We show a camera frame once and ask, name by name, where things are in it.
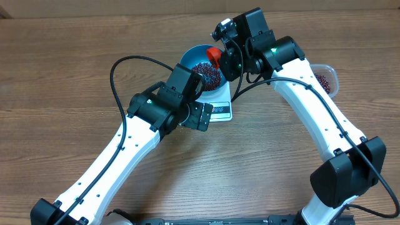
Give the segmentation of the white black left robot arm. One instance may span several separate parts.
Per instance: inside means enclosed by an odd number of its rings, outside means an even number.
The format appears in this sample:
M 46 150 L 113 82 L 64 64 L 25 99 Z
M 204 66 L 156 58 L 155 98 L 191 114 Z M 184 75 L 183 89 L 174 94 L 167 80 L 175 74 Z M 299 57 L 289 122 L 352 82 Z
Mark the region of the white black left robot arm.
M 106 209 L 139 162 L 177 126 L 207 130 L 213 107 L 197 98 L 193 87 L 163 82 L 135 94 L 106 148 L 53 203 L 40 199 L 34 205 L 31 224 L 127 223 L 122 216 L 106 218 Z

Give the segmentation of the red scoop blue handle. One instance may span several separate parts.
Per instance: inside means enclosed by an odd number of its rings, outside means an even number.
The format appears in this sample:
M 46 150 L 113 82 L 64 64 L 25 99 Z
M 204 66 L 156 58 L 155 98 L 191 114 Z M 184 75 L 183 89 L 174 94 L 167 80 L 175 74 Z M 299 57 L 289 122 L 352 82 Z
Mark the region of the red scoop blue handle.
M 210 47 L 206 50 L 206 56 L 215 69 L 220 68 L 219 61 L 221 59 L 221 55 L 222 51 L 217 47 Z

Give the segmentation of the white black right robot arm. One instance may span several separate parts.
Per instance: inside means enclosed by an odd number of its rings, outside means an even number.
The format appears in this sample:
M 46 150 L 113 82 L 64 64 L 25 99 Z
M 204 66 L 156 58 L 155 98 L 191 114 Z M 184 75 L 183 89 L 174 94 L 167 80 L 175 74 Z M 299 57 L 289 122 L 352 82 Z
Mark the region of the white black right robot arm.
M 217 63 L 232 81 L 243 73 L 263 78 L 293 108 L 309 131 L 323 164 L 310 177 L 314 196 L 295 224 L 333 224 L 353 201 L 383 180 L 386 147 L 368 139 L 347 120 L 316 79 L 303 50 L 290 36 L 276 39 L 271 30 L 214 31 L 224 45 Z

